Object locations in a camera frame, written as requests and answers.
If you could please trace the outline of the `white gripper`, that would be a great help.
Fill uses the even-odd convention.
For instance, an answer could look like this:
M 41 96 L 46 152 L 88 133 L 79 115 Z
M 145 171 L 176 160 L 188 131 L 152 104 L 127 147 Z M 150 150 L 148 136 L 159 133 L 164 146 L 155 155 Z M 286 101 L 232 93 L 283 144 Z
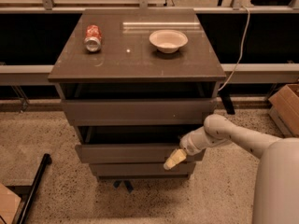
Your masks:
M 185 134 L 179 142 L 182 149 L 175 149 L 164 163 L 165 170 L 171 170 L 181 162 L 185 161 L 187 154 L 194 156 L 212 144 L 211 137 L 204 129 Z

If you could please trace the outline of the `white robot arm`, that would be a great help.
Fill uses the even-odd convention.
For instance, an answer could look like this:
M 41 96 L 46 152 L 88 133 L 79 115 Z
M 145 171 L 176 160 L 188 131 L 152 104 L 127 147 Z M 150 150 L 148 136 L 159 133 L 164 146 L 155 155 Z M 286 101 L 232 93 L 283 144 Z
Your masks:
M 279 138 L 233 124 L 212 114 L 185 134 L 164 163 L 170 170 L 206 148 L 233 142 L 260 160 L 254 190 L 252 224 L 299 224 L 299 139 Z

